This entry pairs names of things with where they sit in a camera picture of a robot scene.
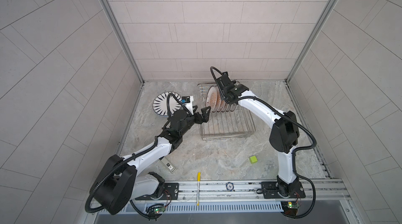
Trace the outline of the black striped white plate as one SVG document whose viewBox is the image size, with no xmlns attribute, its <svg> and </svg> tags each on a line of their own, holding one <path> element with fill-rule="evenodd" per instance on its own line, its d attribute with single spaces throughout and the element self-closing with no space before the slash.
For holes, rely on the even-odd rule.
<svg viewBox="0 0 402 224">
<path fill-rule="evenodd" d="M 169 108 L 171 110 L 171 115 L 179 109 L 182 108 L 182 106 L 171 96 L 169 99 L 167 99 L 168 95 L 172 93 L 179 101 L 181 101 L 181 96 L 175 92 L 164 92 L 159 94 L 155 100 L 153 101 L 152 108 L 153 111 L 160 115 L 160 116 L 165 116 L 168 117 L 168 112 L 167 112 L 167 104 L 169 103 Z"/>
</svg>

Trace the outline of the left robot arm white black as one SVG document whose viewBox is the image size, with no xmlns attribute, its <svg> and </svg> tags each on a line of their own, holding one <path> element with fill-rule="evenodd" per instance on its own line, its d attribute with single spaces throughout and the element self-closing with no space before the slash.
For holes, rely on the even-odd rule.
<svg viewBox="0 0 402 224">
<path fill-rule="evenodd" d="M 130 200 L 139 196 L 160 196 L 164 179 L 154 172 L 144 176 L 141 172 L 176 150 L 184 134 L 194 124 L 208 122 L 210 111 L 209 106 L 202 108 L 201 112 L 190 112 L 187 108 L 177 110 L 168 117 L 162 132 L 155 136 L 153 143 L 129 156 L 109 157 L 90 189 L 85 211 L 92 214 L 105 209 L 115 215 Z"/>
</svg>

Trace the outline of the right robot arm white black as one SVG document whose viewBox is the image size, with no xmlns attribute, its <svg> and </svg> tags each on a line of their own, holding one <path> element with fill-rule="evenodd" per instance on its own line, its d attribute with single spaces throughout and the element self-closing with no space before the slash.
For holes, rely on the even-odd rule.
<svg viewBox="0 0 402 224">
<path fill-rule="evenodd" d="M 298 127 L 292 123 L 296 119 L 295 114 L 291 111 L 286 113 L 272 107 L 257 97 L 246 86 L 230 80 L 228 72 L 220 72 L 221 76 L 216 77 L 214 74 L 215 69 L 211 67 L 210 70 L 218 86 L 221 98 L 229 104 L 239 104 L 241 107 L 246 108 L 271 128 L 269 142 L 277 151 L 279 165 L 277 190 L 283 198 L 290 197 L 298 183 L 297 175 L 294 172 L 295 162 L 292 155 L 299 137 Z"/>
</svg>

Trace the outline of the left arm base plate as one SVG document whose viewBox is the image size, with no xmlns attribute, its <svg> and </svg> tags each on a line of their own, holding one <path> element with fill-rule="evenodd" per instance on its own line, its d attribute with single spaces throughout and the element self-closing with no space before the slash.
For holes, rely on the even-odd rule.
<svg viewBox="0 0 402 224">
<path fill-rule="evenodd" d="M 135 198 L 136 201 L 170 201 L 177 200 L 179 193 L 178 183 L 162 183 L 152 194 L 146 194 Z"/>
</svg>

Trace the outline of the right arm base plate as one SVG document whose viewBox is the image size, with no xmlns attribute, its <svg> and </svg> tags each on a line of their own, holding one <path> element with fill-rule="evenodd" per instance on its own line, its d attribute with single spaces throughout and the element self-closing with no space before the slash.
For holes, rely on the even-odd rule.
<svg viewBox="0 0 402 224">
<path fill-rule="evenodd" d="M 305 198 L 306 194 L 303 185 L 296 181 L 294 185 L 285 186 L 284 189 L 280 189 L 278 183 L 274 182 L 262 182 L 260 192 L 262 192 L 264 199 L 287 199 L 287 198 Z"/>
</svg>

